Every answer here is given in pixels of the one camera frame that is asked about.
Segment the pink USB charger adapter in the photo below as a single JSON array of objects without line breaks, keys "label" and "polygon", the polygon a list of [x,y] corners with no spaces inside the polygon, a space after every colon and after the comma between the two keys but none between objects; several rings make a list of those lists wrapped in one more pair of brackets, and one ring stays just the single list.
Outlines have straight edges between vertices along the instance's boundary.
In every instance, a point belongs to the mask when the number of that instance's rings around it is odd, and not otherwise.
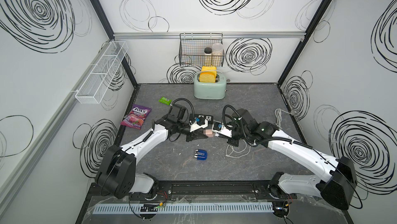
[{"label": "pink USB charger adapter", "polygon": [[209,138],[211,138],[211,137],[214,136],[214,132],[213,132],[212,130],[210,130],[210,129],[206,129],[206,130],[204,131],[204,134],[205,134],[207,137],[209,137]]}]

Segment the black power strip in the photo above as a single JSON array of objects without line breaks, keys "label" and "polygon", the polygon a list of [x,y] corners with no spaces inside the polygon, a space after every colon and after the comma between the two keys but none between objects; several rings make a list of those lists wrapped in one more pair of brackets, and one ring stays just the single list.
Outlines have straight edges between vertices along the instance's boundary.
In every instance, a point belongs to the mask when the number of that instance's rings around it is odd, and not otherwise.
[{"label": "black power strip", "polygon": [[203,125],[206,121],[208,124],[212,124],[214,122],[214,117],[212,115],[195,114],[195,120],[200,125]]}]

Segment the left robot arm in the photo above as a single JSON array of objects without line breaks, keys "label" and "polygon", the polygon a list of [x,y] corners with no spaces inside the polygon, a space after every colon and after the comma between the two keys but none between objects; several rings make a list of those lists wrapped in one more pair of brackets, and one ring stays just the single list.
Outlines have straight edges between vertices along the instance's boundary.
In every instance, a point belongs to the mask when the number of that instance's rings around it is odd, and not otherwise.
[{"label": "left robot arm", "polygon": [[185,98],[177,99],[171,103],[166,115],[152,122],[150,130],[127,144],[108,148],[95,177],[95,183],[102,192],[118,199],[132,194],[143,194],[148,199],[157,197],[158,180],[147,173],[137,173],[136,165],[149,151],[174,134],[185,135],[188,142],[205,139],[204,131],[213,122],[213,117],[196,115],[193,108],[187,120],[184,120],[186,107],[180,105],[179,101],[193,106]]}]

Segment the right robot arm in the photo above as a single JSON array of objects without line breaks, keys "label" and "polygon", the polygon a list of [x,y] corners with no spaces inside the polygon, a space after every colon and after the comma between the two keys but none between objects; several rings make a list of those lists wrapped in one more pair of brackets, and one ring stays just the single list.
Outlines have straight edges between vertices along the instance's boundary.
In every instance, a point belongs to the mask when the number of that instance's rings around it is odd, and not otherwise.
[{"label": "right robot arm", "polygon": [[275,199],[291,194],[324,199],[331,206],[347,211],[357,193],[354,163],[345,156],[336,158],[322,153],[285,133],[270,122],[257,122],[246,109],[226,105],[222,121],[214,122],[213,133],[235,144],[244,140],[248,145],[262,145],[279,152],[312,172],[311,175],[292,175],[277,172],[267,190]]}]

